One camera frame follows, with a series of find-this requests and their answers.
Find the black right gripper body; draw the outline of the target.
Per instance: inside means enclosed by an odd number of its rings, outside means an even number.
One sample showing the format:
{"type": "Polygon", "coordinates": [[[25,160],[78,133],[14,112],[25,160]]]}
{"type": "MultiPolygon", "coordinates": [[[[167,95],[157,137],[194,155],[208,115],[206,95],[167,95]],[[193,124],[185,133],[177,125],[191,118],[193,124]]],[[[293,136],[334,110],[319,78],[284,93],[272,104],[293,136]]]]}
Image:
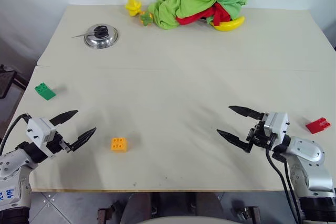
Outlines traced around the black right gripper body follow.
{"type": "Polygon", "coordinates": [[[250,153],[254,145],[264,148],[266,150],[271,150],[276,139],[276,134],[273,133],[269,128],[264,129],[266,120],[269,114],[264,113],[262,119],[254,128],[251,128],[246,140],[248,141],[248,147],[246,153],[250,153]]]}

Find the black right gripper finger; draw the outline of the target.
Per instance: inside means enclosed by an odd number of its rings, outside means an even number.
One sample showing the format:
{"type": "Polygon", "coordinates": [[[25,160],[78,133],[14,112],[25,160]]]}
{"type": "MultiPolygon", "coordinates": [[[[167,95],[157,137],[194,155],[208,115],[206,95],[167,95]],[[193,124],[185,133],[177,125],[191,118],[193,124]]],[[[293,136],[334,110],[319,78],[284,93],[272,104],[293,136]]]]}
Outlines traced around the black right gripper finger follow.
{"type": "Polygon", "coordinates": [[[257,112],[247,107],[230,105],[229,108],[244,117],[250,117],[255,120],[262,120],[264,117],[264,113],[257,112]]]}
{"type": "Polygon", "coordinates": [[[241,148],[244,152],[250,152],[250,146],[248,143],[241,141],[237,136],[232,135],[231,133],[217,129],[217,133],[223,137],[229,143],[235,145],[236,147],[241,148]]]}

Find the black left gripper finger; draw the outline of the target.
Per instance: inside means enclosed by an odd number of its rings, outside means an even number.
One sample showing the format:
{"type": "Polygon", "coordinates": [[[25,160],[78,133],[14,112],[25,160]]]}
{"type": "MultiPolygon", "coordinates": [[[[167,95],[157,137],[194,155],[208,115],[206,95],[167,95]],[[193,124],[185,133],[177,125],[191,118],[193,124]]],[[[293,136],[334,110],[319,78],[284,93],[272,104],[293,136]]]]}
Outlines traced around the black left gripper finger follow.
{"type": "Polygon", "coordinates": [[[89,141],[89,139],[92,137],[92,135],[95,133],[96,131],[96,127],[84,132],[83,134],[81,134],[78,139],[72,143],[71,145],[69,145],[69,148],[71,151],[76,151],[77,149],[79,149],[80,147],[82,147],[85,143],[87,143],[89,141]]]}
{"type": "Polygon", "coordinates": [[[49,121],[53,126],[57,126],[70,120],[76,113],[78,113],[78,110],[67,111],[57,115],[56,117],[50,119],[49,121]]]}

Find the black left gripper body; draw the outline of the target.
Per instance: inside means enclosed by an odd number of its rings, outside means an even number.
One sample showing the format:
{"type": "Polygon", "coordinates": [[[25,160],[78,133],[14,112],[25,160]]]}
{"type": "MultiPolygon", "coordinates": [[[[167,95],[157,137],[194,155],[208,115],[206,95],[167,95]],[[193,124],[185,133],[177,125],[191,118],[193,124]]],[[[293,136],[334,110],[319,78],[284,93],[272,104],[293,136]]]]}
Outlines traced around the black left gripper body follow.
{"type": "Polygon", "coordinates": [[[66,152],[71,151],[70,144],[65,142],[63,136],[57,131],[55,132],[53,140],[48,142],[46,147],[51,152],[51,154],[48,154],[48,157],[53,157],[62,150],[66,152]]]}

